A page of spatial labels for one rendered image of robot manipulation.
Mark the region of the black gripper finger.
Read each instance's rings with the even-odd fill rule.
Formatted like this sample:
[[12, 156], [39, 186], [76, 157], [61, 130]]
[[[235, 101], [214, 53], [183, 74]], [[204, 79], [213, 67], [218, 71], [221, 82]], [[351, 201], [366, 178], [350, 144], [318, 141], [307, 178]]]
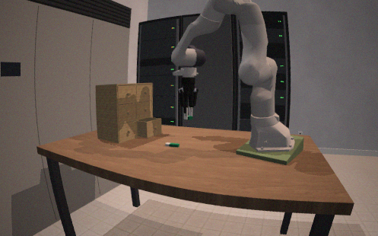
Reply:
[[184, 119], [188, 119], [188, 98], [189, 98], [189, 88], [187, 88], [187, 94], [183, 92], [183, 88], [178, 89], [180, 105], [184, 107]]
[[192, 116], [192, 108], [196, 105], [196, 98], [197, 98], [197, 93], [198, 89], [191, 88], [191, 94], [189, 94], [189, 116]]

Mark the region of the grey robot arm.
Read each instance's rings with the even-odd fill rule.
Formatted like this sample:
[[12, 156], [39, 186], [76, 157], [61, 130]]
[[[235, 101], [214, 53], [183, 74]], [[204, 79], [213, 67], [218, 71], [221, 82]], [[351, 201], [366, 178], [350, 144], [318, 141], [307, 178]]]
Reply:
[[235, 14], [240, 23], [243, 54], [239, 76], [243, 83], [252, 85], [251, 136], [249, 145], [257, 152], [290, 151], [294, 138], [289, 128], [279, 122], [275, 113], [275, 82], [277, 65], [266, 57], [268, 37], [259, 6], [251, 0], [207, 0], [202, 13], [186, 29], [172, 52], [171, 60], [180, 70], [175, 76], [194, 78], [196, 66], [206, 62], [203, 50], [190, 45], [193, 38], [216, 31], [225, 14]]

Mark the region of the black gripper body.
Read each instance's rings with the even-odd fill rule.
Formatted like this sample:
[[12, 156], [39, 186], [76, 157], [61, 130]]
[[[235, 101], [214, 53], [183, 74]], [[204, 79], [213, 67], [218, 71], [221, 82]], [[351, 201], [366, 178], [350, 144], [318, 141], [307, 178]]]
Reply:
[[182, 78], [182, 88], [185, 94], [187, 94], [187, 88], [189, 88], [189, 93], [191, 94], [191, 88], [195, 89], [195, 85], [188, 85], [188, 84], [195, 84], [195, 78]]

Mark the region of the small wooden chest of drawers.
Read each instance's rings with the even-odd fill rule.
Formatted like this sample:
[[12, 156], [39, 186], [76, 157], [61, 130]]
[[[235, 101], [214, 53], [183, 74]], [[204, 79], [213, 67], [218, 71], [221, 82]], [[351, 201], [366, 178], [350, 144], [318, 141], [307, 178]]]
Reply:
[[140, 100], [137, 101], [137, 85], [150, 84], [152, 85], [152, 117], [153, 118], [153, 83], [134, 83], [134, 84], [115, 84], [115, 85], [96, 85], [96, 115], [97, 115], [97, 137], [102, 140], [109, 142], [122, 143], [126, 142], [128, 139], [119, 142], [119, 123], [118, 121], [118, 86], [125, 85], [136, 85], [136, 101], [128, 102], [122, 104], [135, 104], [136, 109], [136, 120], [130, 120], [123, 123], [128, 123], [131, 121], [136, 121], [136, 132], [138, 138], [137, 120], [142, 120], [145, 118], [137, 119], [137, 102], [149, 101]]

